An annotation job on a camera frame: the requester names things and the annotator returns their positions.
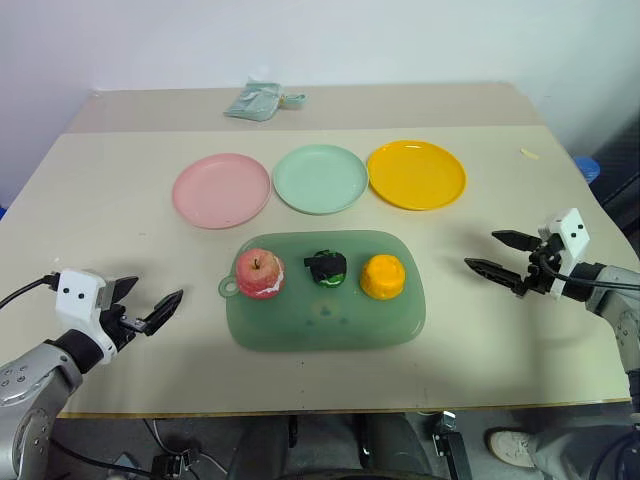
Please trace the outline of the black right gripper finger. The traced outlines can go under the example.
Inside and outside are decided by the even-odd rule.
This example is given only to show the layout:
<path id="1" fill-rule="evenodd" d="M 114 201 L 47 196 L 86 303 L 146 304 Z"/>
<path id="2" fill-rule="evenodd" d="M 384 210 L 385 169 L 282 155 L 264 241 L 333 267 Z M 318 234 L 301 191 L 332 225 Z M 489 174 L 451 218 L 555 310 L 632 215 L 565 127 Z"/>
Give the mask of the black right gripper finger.
<path id="1" fill-rule="evenodd" d="M 491 235 L 509 248 L 524 252 L 533 252 L 542 244 L 540 238 L 515 230 L 497 230 Z"/>
<path id="2" fill-rule="evenodd" d="M 522 277 L 501 265 L 485 259 L 465 258 L 465 264 L 481 277 L 506 287 L 512 293 L 523 296 L 526 293 Z"/>

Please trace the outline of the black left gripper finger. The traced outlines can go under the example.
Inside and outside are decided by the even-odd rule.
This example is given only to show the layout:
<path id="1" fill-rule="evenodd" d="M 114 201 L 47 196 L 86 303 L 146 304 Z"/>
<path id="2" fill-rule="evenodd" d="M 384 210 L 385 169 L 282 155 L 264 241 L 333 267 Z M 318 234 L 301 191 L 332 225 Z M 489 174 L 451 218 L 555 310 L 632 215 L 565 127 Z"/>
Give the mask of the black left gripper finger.
<path id="1" fill-rule="evenodd" d="M 143 320 L 146 336 L 153 336 L 175 313 L 179 307 L 184 291 L 182 289 L 165 296 L 153 311 Z"/>
<path id="2" fill-rule="evenodd" d="M 118 278 L 113 284 L 113 303 L 117 304 L 124 299 L 138 282 L 137 276 Z"/>

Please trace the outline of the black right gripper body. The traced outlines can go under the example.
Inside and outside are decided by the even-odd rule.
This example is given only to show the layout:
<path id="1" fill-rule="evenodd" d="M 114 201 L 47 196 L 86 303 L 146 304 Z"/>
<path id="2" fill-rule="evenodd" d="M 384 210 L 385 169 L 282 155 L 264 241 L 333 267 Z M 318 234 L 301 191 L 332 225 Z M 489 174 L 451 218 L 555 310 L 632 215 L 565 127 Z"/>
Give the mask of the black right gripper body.
<path id="1" fill-rule="evenodd" d="M 527 234 L 519 234 L 518 237 L 520 249 L 530 252 L 528 275 L 518 288 L 518 295 L 523 297 L 528 291 L 549 293 L 555 280 L 551 273 L 552 258 L 564 248 L 563 241 L 558 234 L 552 234 L 547 240 Z"/>

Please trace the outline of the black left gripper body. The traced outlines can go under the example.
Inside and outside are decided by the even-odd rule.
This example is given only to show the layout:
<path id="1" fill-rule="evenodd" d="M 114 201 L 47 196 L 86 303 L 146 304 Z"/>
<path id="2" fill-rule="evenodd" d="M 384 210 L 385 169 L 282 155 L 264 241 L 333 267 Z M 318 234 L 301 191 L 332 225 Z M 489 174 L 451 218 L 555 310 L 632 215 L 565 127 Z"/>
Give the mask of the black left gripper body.
<path id="1" fill-rule="evenodd" d="M 106 334 L 107 351 L 121 351 L 137 334 L 142 334 L 144 322 L 136 317 L 130 317 L 126 308 L 119 303 L 113 303 L 113 284 L 115 280 L 108 280 L 99 290 L 97 306 L 100 309 L 99 326 Z"/>

